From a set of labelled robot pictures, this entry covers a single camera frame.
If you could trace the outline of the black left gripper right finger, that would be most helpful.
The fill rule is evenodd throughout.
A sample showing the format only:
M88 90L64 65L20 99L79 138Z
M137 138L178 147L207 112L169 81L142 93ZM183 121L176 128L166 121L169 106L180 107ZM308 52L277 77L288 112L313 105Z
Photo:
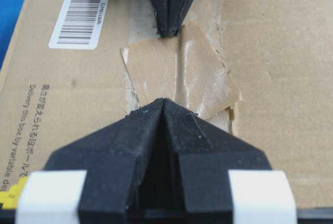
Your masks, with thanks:
M259 148L162 100L167 157L163 206L185 223L296 223L283 171Z

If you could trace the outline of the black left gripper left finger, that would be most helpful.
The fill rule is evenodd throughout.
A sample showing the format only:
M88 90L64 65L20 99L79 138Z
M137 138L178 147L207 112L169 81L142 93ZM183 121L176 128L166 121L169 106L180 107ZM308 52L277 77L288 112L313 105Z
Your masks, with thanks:
M30 174L16 223L128 223L156 139L164 100L52 152Z

